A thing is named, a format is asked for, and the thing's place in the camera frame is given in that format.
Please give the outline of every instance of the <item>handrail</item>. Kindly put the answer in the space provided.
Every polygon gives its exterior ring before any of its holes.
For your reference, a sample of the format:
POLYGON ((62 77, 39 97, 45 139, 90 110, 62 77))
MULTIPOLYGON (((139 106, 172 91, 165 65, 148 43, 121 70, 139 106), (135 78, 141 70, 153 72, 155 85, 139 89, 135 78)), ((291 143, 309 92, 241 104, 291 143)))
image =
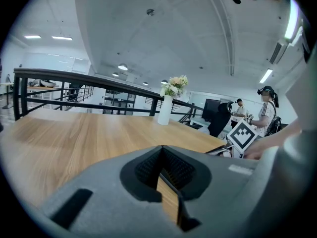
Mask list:
MULTIPOLYGON (((108 90, 117 90, 120 89, 125 93, 131 93, 143 97, 156 98, 158 100, 164 100, 164 97, 161 97, 158 93, 154 93, 142 88, 138 88, 131 85, 122 84, 119 82, 111 81, 109 79, 98 78, 78 73, 66 72, 66 71, 57 71, 51 69, 29 69, 29 68, 15 68, 14 73, 16 77, 19 78, 36 78, 43 80, 55 80, 55 81, 65 81, 69 83, 82 83, 87 86, 95 86, 99 88, 107 88, 108 90)), ((203 108, 193 106, 187 102, 173 100, 173 103, 180 104, 181 106, 186 106, 194 108, 197 110, 203 110, 203 108)))
MULTIPOLYGON (((92 108, 92 109, 104 109, 104 110, 117 110, 117 111, 124 111, 124 114, 126 114, 127 111, 129 112, 145 112, 150 113, 150 116, 154 116, 156 113, 159 113, 159 111, 156 111, 158 101, 162 103, 164 100, 163 97, 161 97, 159 94, 144 90, 135 86, 126 85, 123 83, 118 83, 115 81, 111 81, 108 79, 98 78, 98 77, 92 77, 87 76, 83 74, 77 74, 72 72, 65 72, 65 71, 56 71, 56 70, 49 70, 49 69, 26 69, 26 68, 16 68, 14 69, 14 86, 13 86, 13 103, 14 103, 14 117, 16 120, 18 120, 21 116, 27 115, 29 112, 42 107, 46 104, 50 105, 58 105, 55 110, 60 109, 62 110, 63 106, 67 107, 83 107, 83 108, 92 108), (45 91, 37 91, 33 93, 27 93, 27 89, 30 89, 27 87, 27 82, 29 78, 36 78, 36 79, 44 79, 44 80, 56 80, 61 81, 62 86, 61 88, 55 88, 51 90, 45 90, 45 91), (65 82, 72 83, 72 84, 79 84, 83 85, 81 88, 64 88, 65 82), (112 101, 112 105, 114 102, 120 103, 119 107, 116 106, 103 106, 103 105, 95 105, 95 104, 87 104, 87 103, 78 103, 78 99, 83 98, 82 100, 88 98, 91 96, 94 92, 94 87, 104 88, 106 91, 113 91, 113 92, 125 92, 128 93, 128 96, 134 95, 134 100, 120 100, 118 98, 109 98, 104 97, 104 100, 110 100, 112 101), (68 99, 67 101, 62 101, 64 98, 71 96, 71 95, 78 95, 79 89, 84 90, 83 94, 81 96, 77 96, 77 98, 68 99), (65 90, 75 90, 74 94, 70 94, 67 96, 64 95, 65 90), (35 99, 30 98, 29 96, 35 95, 35 94, 41 94, 41 93, 47 93, 47 92, 54 92, 54 91, 60 91, 60 98, 53 99, 53 100, 46 100, 46 99, 35 99), (134 108, 135 103, 135 96, 144 96, 146 98, 151 98, 151 109, 136 109, 134 108), (22 108, 22 114, 19 113, 19 101, 18 99, 21 98, 21 108, 22 108), (30 110, 28 110, 27 102, 34 102, 34 103, 41 103, 41 105, 38 105, 30 110)), ((189 104, 183 101, 179 100, 173 100, 173 108, 171 110, 171 114, 174 115, 188 115, 189 117, 194 117, 196 110, 203 110, 200 107, 195 106, 195 104, 189 104), (185 106, 190 108, 189 114, 187 113, 179 113, 179 112, 173 112, 174 106, 185 106)))

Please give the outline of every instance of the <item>man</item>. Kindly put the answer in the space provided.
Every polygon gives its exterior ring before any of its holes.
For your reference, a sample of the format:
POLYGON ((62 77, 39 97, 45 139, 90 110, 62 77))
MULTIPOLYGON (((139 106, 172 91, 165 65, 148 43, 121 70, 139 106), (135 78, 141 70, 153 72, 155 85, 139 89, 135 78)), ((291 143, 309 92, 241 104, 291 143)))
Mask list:
MULTIPOLYGON (((243 101, 241 99, 237 99, 236 103, 238 103, 238 109, 236 112, 232 112, 231 115, 232 116, 236 116, 236 117, 242 117, 244 118, 247 115, 247 109, 243 104, 243 101)), ((231 127, 234 128, 236 125, 238 124, 238 122, 235 120, 231 120, 231 127)))

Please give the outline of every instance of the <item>wooden table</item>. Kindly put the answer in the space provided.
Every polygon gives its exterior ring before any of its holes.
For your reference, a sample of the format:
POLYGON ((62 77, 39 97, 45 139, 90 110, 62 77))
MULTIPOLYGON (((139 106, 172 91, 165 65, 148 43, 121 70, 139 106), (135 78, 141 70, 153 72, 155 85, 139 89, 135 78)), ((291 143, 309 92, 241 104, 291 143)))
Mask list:
POLYGON ((9 86, 13 85, 13 83, 0 83, 0 85, 6 86, 6 105, 3 107, 3 109, 9 109, 13 106, 9 107, 9 86))
MULTIPOLYGON (((224 144, 179 122, 163 126, 156 119, 37 109, 14 123, 1 139, 4 169, 17 194, 39 207, 98 161, 157 145, 205 153, 224 144)), ((176 194, 162 180, 158 190, 164 210, 176 222, 176 194)))

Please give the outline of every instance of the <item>striped sleeve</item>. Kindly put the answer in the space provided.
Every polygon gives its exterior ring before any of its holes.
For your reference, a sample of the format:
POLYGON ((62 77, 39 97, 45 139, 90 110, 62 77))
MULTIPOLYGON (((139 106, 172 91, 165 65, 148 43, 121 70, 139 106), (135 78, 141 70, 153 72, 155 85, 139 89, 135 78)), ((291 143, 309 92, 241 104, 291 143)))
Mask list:
POLYGON ((267 107, 267 105, 268 105, 268 102, 264 102, 263 107, 262 107, 262 113, 261 113, 262 116, 267 116, 267 117, 269 116, 268 115, 269 108, 267 107))

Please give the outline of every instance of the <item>woman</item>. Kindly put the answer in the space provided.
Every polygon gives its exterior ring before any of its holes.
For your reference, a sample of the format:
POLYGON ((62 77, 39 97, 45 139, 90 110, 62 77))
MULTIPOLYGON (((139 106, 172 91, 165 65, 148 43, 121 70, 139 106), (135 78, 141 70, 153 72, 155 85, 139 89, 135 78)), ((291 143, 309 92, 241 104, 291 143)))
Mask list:
POLYGON ((276 108, 279 107, 278 96, 270 86, 262 88, 258 91, 258 94, 261 95, 262 101, 264 101, 259 113, 259 120, 251 119, 248 122, 250 125, 257 127, 256 132, 259 136, 265 137, 268 127, 276 117, 276 108))

